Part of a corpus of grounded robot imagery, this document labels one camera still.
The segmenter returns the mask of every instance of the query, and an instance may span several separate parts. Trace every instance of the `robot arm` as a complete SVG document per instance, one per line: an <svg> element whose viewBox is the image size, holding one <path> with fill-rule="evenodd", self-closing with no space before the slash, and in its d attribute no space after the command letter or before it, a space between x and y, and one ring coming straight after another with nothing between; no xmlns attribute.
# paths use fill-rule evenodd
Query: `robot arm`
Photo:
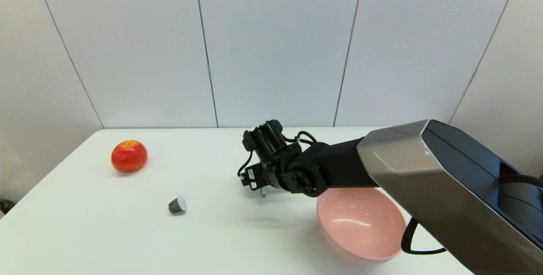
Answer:
<svg viewBox="0 0 543 275"><path fill-rule="evenodd" d="M239 173L244 186L311 197L380 186L473 273L543 274L543 183L465 132L429 120L302 152L282 130L271 120L244 134L260 158Z"/></svg>

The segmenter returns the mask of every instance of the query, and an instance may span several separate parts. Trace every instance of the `pink bowl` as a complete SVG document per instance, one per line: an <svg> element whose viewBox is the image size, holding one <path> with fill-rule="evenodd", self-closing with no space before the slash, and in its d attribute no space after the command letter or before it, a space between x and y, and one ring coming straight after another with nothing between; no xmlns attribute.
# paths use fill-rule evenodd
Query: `pink bowl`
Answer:
<svg viewBox="0 0 543 275"><path fill-rule="evenodd" d="M324 238L347 260L376 265L401 252L405 219L375 188L330 188L319 196L316 211Z"/></svg>

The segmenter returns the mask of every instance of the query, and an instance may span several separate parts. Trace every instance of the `red apple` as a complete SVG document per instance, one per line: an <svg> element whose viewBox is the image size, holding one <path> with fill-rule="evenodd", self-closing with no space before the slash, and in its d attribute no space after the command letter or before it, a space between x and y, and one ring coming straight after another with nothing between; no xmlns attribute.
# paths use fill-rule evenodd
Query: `red apple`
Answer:
<svg viewBox="0 0 543 275"><path fill-rule="evenodd" d="M137 140L126 140L117 145L111 153L111 163L120 172L140 169L147 161L147 149Z"/></svg>

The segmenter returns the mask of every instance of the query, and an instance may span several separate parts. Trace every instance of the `white wall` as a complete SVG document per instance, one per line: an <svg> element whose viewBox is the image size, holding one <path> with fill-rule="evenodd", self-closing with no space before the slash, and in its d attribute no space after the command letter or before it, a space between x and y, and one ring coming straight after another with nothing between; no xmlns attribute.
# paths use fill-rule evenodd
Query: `white wall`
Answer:
<svg viewBox="0 0 543 275"><path fill-rule="evenodd" d="M1 192L18 200L101 125L43 0L0 0L0 24Z"/></svg>
<svg viewBox="0 0 543 275"><path fill-rule="evenodd" d="M332 126L357 0L200 0L219 126Z"/></svg>
<svg viewBox="0 0 543 275"><path fill-rule="evenodd" d="M543 0L509 0L452 124L543 174Z"/></svg>
<svg viewBox="0 0 543 275"><path fill-rule="evenodd" d="M336 126L449 121L507 0L360 0Z"/></svg>
<svg viewBox="0 0 543 275"><path fill-rule="evenodd" d="M217 126L198 0L47 0L106 128Z"/></svg>

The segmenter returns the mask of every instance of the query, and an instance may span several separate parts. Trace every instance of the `white table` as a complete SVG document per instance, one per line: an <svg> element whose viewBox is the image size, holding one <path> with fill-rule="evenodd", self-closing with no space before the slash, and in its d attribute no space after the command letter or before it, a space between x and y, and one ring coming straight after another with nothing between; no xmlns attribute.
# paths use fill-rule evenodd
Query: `white table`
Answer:
<svg viewBox="0 0 543 275"><path fill-rule="evenodd" d="M307 128L327 143L372 129ZM283 133L294 137L299 130ZM248 157L243 131L95 133L0 221L0 273L471 274L449 253L402 253L375 267L344 260L320 234L316 199L279 190L262 198L242 187L236 172ZM121 177L110 154L128 139L144 143L149 160ZM188 202L182 216L167 208L178 194ZM439 246L419 227L413 248Z"/></svg>

